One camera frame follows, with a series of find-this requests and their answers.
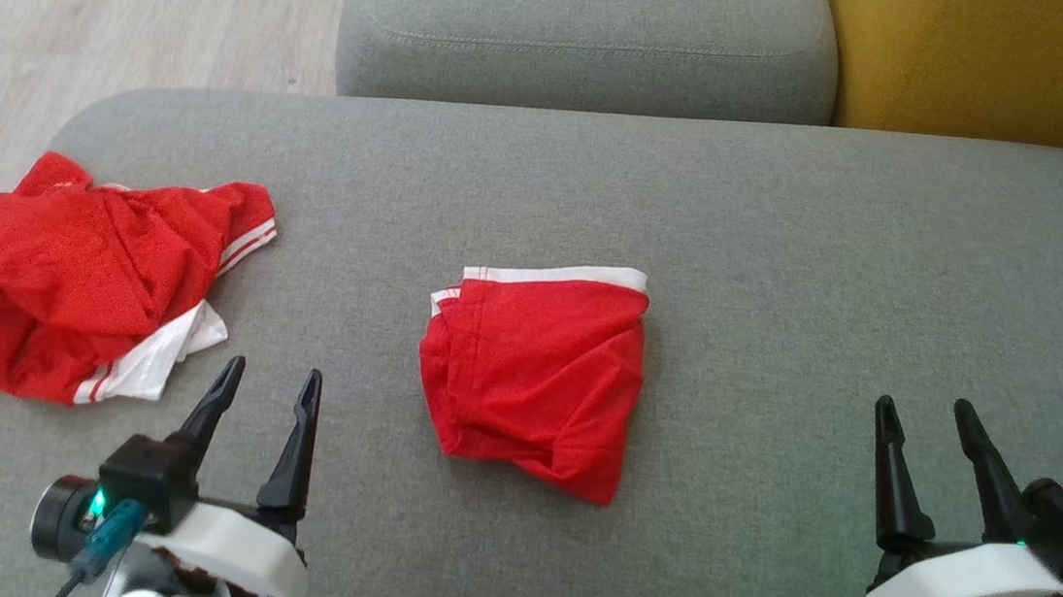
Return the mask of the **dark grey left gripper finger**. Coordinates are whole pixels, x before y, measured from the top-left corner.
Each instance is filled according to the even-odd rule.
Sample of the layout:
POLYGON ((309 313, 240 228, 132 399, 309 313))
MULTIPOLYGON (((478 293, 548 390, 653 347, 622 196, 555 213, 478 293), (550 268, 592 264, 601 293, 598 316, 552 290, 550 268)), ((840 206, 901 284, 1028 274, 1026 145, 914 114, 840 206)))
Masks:
POLYGON ((258 490, 256 504, 259 510, 298 514, 307 510, 322 380, 322 372, 313 369, 301 388, 292 409, 296 426, 288 432, 279 465, 258 490))
POLYGON ((210 385, 207 393, 195 406, 191 414, 186 417, 176 430, 175 442, 190 449, 206 450, 210 446, 212 437, 216 433, 220 419, 235 402, 240 378, 244 375, 248 361, 244 356, 233 356, 216 381, 210 385))

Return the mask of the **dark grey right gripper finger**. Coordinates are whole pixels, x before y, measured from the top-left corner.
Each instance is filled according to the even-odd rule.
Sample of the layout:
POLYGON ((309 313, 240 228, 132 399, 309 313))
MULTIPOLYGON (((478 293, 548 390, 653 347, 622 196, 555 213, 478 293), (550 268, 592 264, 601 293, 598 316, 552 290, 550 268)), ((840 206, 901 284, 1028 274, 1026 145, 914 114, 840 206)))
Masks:
POLYGON ((1030 512, 1020 488, 968 399, 954 402, 954 420, 960 447, 971 461, 982 511, 982 541, 996 544, 1024 542, 1030 512))
POLYGON ((935 527, 918 504, 902 453, 902 423, 890 395, 877 400, 874 428, 875 540, 884 552, 907 555, 932 542, 935 527))

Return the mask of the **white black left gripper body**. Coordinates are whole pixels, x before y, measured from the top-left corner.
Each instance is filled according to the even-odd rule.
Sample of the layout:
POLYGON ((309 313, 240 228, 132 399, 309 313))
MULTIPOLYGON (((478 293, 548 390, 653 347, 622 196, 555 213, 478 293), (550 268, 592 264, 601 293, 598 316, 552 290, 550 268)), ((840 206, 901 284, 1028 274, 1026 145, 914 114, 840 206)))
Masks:
POLYGON ((253 597, 306 597, 309 591, 294 542, 226 506, 197 502, 171 532, 139 533, 137 544, 253 597))

